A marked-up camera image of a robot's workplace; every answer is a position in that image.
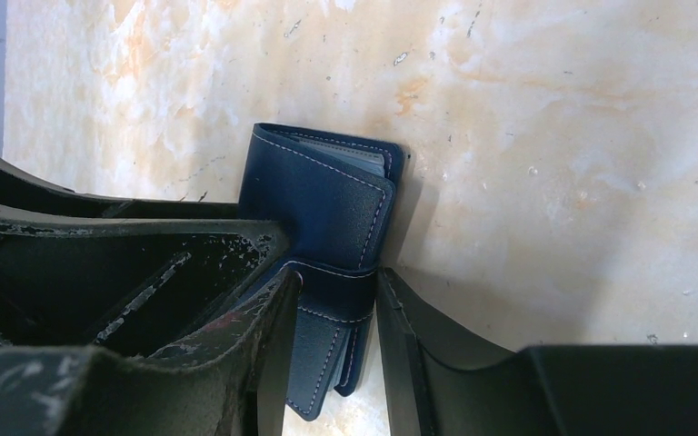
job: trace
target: stitched edge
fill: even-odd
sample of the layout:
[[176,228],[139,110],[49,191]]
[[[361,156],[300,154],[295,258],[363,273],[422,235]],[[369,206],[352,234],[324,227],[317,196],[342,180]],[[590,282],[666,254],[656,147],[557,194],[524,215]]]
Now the stitched edge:
[[371,271],[371,272],[369,272],[369,273],[367,273],[367,274],[365,274],[365,275],[346,275],[346,274],[340,274],[339,272],[328,271],[328,270],[323,269],[323,268],[320,268],[320,267],[318,267],[318,266],[313,266],[313,265],[310,265],[310,264],[308,264],[308,263],[303,263],[303,262],[299,262],[299,261],[287,261],[286,263],[284,263],[284,265],[282,265],[282,267],[284,268],[285,266],[287,266],[287,265],[289,265],[289,264],[291,264],[291,263],[295,263],[295,264],[297,264],[297,265],[303,265],[303,266],[305,266],[305,267],[312,268],[313,270],[322,271],[323,273],[328,273],[328,274],[332,274],[332,275],[337,275],[337,276],[339,276],[339,277],[344,277],[344,278],[346,278],[346,279],[364,279],[365,277],[370,277],[371,275],[375,274],[375,270],[373,270],[373,271]]
[[365,144],[340,141],[340,140],[333,139],[333,138],[324,138],[322,136],[312,136],[310,134],[300,134],[298,132],[285,132],[282,130],[276,130],[276,131],[272,131],[272,132],[274,132],[276,134],[291,134],[293,136],[301,136],[302,138],[315,139],[317,141],[327,141],[327,142],[334,143],[334,144],[355,145],[357,147],[373,148],[374,150],[378,150],[379,152],[385,153],[387,156],[389,156],[389,165],[388,165],[389,168],[387,168],[386,171],[392,171],[392,154],[389,152],[389,150],[385,150],[381,147],[374,147],[372,145],[365,145]]
[[287,147],[285,147],[285,146],[283,146],[283,145],[275,144],[275,143],[273,143],[273,142],[271,142],[271,141],[269,141],[269,140],[267,140],[267,139],[264,139],[264,138],[258,136],[255,132],[253,132],[253,136],[256,137],[256,138],[258,138],[258,139],[260,139],[261,141],[263,141],[263,142],[265,142],[265,143],[271,144],[271,145],[273,145],[273,146],[275,146],[275,147],[277,147],[277,148],[280,148],[280,149],[282,149],[282,150],[286,150],[286,151],[288,151],[288,152],[290,152],[290,153],[292,153],[292,154],[295,154],[295,155],[297,155],[297,156],[301,156],[301,157],[303,157],[304,159],[306,159],[306,160],[308,160],[308,161],[312,161],[312,162],[314,162],[315,164],[322,165],[322,166],[324,166],[325,168],[330,168],[331,170],[333,170],[333,171],[335,171],[335,172],[337,172],[337,173],[339,173],[339,174],[341,174],[341,175],[344,175],[344,176],[346,176],[346,177],[349,177],[350,179],[355,180],[355,181],[357,181],[357,182],[359,182],[359,183],[368,185],[368,186],[370,186],[370,187],[372,187],[372,188],[378,190],[379,192],[381,192],[381,201],[378,202],[378,207],[375,208],[374,221],[373,221],[373,223],[371,223],[371,230],[368,231],[368,236],[365,238],[365,245],[363,245],[363,252],[360,254],[360,262],[357,264],[357,268],[360,268],[361,266],[363,266],[363,259],[365,258],[365,252],[368,250],[368,243],[371,241],[371,236],[373,236],[373,229],[374,229],[374,227],[375,227],[376,222],[378,221],[378,214],[381,212],[381,206],[384,204],[384,201],[386,200],[386,192],[384,192],[383,189],[381,189],[380,187],[378,187],[378,186],[376,186],[376,185],[374,185],[374,184],[370,184],[370,183],[368,183],[368,182],[362,181],[362,180],[360,180],[360,179],[354,177],[353,175],[349,175],[349,174],[347,174],[347,173],[344,173],[344,172],[341,171],[341,170],[338,170],[338,169],[336,169],[336,168],[333,168],[332,166],[328,165],[327,163],[320,162],[320,161],[318,161],[318,160],[316,160],[316,159],[314,159],[314,158],[312,158],[312,157],[309,157],[309,156],[307,156],[307,155],[305,155],[305,154],[303,154],[303,153],[298,153],[297,151],[292,150],[292,149],[290,149],[290,148],[287,148]]
[[354,349],[357,348],[357,336],[360,335],[360,330],[356,329],[354,331],[354,341],[352,341],[352,354],[349,355],[349,369],[346,370],[346,380],[341,383],[341,387],[345,387],[349,382],[349,376],[352,375],[352,364],[354,363]]
[[326,314],[324,314],[324,313],[319,313],[319,312],[315,312],[315,311],[306,309],[306,308],[303,307],[303,306],[298,306],[298,309],[300,309],[300,310],[302,310],[302,311],[304,311],[304,312],[309,312],[309,313],[311,313],[312,315],[317,315],[317,316],[319,316],[319,317],[325,318],[326,320],[335,321],[335,322],[346,322],[346,323],[348,323],[348,324],[351,324],[351,323],[354,323],[354,322],[363,322],[363,321],[367,320],[368,318],[370,318],[371,316],[373,316],[373,312],[370,312],[370,313],[368,313],[367,315],[365,315],[364,317],[359,318],[359,319],[356,319],[356,320],[339,320],[338,318],[333,318],[333,317],[331,317],[331,316],[329,316],[329,315],[326,315]]
[[314,388],[314,394],[312,394],[312,401],[309,403],[309,410],[305,411],[304,409],[301,409],[301,406],[298,404],[295,404],[295,401],[291,400],[290,398],[287,399],[287,402],[289,402],[293,407],[295,407],[298,411],[301,413],[308,415],[311,413],[312,408],[314,407],[314,399],[317,398],[317,391],[320,390],[320,383],[323,380],[324,376],[324,370],[327,368],[327,363],[330,361],[330,355],[333,353],[333,347],[335,346],[335,340],[338,339],[338,333],[341,331],[341,329],[335,329],[335,334],[333,335],[333,341],[330,343],[330,349],[327,351],[327,357],[325,357],[325,363],[323,364],[323,370],[320,371],[320,378],[317,379],[317,387]]

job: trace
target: blue leather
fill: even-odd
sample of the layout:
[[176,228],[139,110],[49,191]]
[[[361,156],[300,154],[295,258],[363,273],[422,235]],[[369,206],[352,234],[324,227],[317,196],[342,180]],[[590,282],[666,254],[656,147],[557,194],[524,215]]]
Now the blue leather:
[[[305,142],[380,154],[385,177]],[[330,389],[351,394],[362,372],[375,269],[403,163],[397,144],[277,124],[253,129],[239,217],[275,220],[291,238],[271,273],[289,267],[304,280],[287,402],[307,421]]]

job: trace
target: beige marble surface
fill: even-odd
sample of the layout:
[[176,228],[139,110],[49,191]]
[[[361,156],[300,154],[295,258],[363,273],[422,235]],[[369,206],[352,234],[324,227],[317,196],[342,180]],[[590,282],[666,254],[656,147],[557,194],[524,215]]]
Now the beige marble surface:
[[[5,158],[236,199],[252,123],[411,150],[386,263],[508,347],[698,342],[698,0],[10,0]],[[286,434],[385,434],[356,395]]]

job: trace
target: navy blue wallet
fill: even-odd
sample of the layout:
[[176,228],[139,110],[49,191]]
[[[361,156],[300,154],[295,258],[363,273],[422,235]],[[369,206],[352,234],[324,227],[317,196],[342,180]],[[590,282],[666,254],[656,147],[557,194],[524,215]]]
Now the navy blue wallet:
[[363,368],[376,268],[403,172],[399,145],[256,124],[239,217],[279,222],[299,297],[287,402],[314,420],[328,390],[347,396]]

